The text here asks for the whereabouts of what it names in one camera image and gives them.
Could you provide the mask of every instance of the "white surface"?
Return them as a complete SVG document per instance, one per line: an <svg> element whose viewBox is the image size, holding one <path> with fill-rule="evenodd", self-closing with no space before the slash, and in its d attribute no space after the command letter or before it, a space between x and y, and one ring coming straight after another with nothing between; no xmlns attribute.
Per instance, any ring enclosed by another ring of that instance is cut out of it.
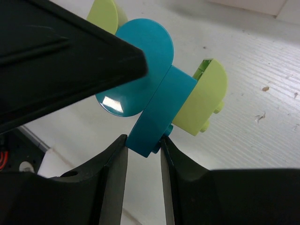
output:
<svg viewBox="0 0 300 225"><path fill-rule="evenodd" d="M72 169L74 169L72 164L54 149L49 149L44 155L38 174L47 178L58 177Z"/></svg>
<svg viewBox="0 0 300 225"><path fill-rule="evenodd" d="M290 23L300 24L300 1L287 0L276 18Z"/></svg>
<svg viewBox="0 0 300 225"><path fill-rule="evenodd" d="M209 0L228 6L253 10L270 15L278 15L286 0Z"/></svg>
<svg viewBox="0 0 300 225"><path fill-rule="evenodd" d="M173 38L175 66L192 75L202 59L216 58L228 72L225 107L211 117L208 131L193 137L174 127L171 139L209 169L300 167L300 95L294 98L300 94L300 28L194 1L118 1L129 19L146 17L165 26ZM92 4L56 2L82 17ZM265 86L269 91L262 91ZM137 118L110 115L90 97L27 126L77 166L129 134ZM143 158L130 151L128 157L123 207L143 225L165 224L160 155Z"/></svg>
<svg viewBox="0 0 300 225"><path fill-rule="evenodd" d="M121 225L136 225L136 223L122 213Z"/></svg>

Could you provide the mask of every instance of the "red wire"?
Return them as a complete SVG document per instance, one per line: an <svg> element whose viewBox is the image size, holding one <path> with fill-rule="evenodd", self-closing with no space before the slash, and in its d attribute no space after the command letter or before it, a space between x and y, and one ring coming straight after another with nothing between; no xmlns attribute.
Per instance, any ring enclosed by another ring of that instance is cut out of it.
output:
<svg viewBox="0 0 300 225"><path fill-rule="evenodd" d="M4 161L3 164L0 166L0 170L2 170L5 167L7 162L8 162L8 151L5 152Z"/></svg>
<svg viewBox="0 0 300 225"><path fill-rule="evenodd" d="M1 152L0 155L1 155L1 158L0 158L0 163L1 163L3 160L3 152Z"/></svg>

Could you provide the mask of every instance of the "white wall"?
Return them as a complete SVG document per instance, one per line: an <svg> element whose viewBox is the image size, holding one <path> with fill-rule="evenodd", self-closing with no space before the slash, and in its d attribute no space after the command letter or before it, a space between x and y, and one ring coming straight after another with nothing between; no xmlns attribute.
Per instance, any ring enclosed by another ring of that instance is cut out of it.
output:
<svg viewBox="0 0 300 225"><path fill-rule="evenodd" d="M82 17L92 5L55 1ZM118 2L129 19L146 17L165 26L175 66L192 75L202 59L214 57L228 72L224 109L197 137L175 127L171 139L179 149L209 169L300 166L300 97L294 98L300 94L299 27L202 0ZM269 91L261 90L265 86ZM27 126L77 166L129 134L137 118L110 115L90 97ZM163 225L162 191L160 155L146 159L130 151L124 208L143 225Z"/></svg>
<svg viewBox="0 0 300 225"><path fill-rule="evenodd" d="M211 2L278 15L286 0L209 0Z"/></svg>
<svg viewBox="0 0 300 225"><path fill-rule="evenodd" d="M300 25L300 1L287 0L276 18Z"/></svg>

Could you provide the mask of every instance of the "black plastic panel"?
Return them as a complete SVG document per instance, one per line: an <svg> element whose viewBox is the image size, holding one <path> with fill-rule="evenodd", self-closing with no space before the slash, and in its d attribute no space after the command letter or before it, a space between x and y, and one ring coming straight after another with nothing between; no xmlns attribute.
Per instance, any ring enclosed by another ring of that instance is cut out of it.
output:
<svg viewBox="0 0 300 225"><path fill-rule="evenodd" d="M61 177L0 173L1 225L118 225L127 172L127 136Z"/></svg>
<svg viewBox="0 0 300 225"><path fill-rule="evenodd" d="M162 139L167 225L300 224L300 170L208 170Z"/></svg>
<svg viewBox="0 0 300 225"><path fill-rule="evenodd" d="M0 27L0 133L147 72L141 50L47 0L1 0Z"/></svg>

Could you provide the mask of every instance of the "lime green half-circle piece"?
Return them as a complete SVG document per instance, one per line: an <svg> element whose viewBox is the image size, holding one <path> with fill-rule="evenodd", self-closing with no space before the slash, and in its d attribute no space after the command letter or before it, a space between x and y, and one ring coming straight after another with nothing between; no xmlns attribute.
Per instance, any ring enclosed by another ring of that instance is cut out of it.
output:
<svg viewBox="0 0 300 225"><path fill-rule="evenodd" d="M216 60L204 60L194 76L197 85L177 113L173 124L196 136L209 126L209 117L223 107L227 91L227 75Z"/></svg>
<svg viewBox="0 0 300 225"><path fill-rule="evenodd" d="M128 19L125 12L113 0L95 0L87 21L115 34Z"/></svg>

